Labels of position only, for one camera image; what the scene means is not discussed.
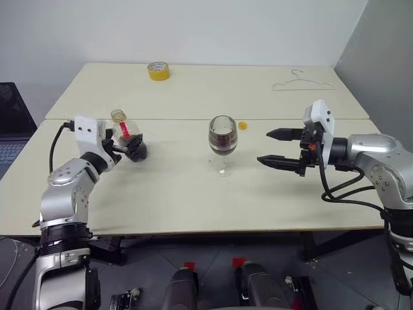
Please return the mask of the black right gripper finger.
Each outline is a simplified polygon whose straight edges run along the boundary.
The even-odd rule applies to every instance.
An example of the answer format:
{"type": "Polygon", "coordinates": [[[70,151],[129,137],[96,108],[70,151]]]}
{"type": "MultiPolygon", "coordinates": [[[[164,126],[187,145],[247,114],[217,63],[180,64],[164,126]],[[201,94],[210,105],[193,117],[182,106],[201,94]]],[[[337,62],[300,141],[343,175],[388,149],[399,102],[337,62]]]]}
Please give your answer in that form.
{"type": "Polygon", "coordinates": [[[300,140],[303,129],[278,128],[266,133],[266,136],[279,141],[300,140]]]}
{"type": "Polygon", "coordinates": [[[257,161],[273,169],[292,171],[299,176],[305,176],[305,165],[297,159],[290,159],[284,156],[266,155],[257,157],[257,161]]]}

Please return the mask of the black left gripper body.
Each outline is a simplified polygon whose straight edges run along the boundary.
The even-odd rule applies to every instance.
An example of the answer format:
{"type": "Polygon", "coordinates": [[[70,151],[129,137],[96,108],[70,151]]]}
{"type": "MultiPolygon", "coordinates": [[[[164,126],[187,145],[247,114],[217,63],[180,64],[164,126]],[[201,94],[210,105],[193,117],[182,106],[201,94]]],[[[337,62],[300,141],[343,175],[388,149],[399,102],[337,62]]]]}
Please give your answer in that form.
{"type": "Polygon", "coordinates": [[[120,145],[116,145],[115,141],[112,139],[114,135],[113,129],[105,130],[105,139],[102,141],[102,146],[105,152],[113,159],[120,160],[121,154],[126,154],[128,148],[120,145]]]}

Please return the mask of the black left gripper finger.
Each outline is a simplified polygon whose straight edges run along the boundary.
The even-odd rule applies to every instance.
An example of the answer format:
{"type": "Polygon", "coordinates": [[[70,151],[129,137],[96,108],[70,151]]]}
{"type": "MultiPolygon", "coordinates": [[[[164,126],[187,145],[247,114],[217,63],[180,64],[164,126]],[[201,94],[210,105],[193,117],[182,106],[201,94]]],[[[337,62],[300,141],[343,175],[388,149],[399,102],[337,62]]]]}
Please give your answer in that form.
{"type": "Polygon", "coordinates": [[[143,135],[135,135],[128,143],[126,156],[132,161],[141,161],[145,159],[145,142],[143,135]]]}

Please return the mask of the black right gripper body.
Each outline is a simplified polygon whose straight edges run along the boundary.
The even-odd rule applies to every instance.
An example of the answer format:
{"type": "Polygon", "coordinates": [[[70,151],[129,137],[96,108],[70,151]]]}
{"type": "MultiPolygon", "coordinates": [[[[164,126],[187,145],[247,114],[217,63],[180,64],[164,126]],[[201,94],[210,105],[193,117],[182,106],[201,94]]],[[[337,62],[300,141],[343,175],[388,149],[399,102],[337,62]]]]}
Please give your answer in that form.
{"type": "Polygon", "coordinates": [[[320,122],[305,125],[299,141],[301,153],[298,174],[300,176],[305,176],[307,167],[324,167],[322,159],[324,133],[325,130],[320,122]]]}

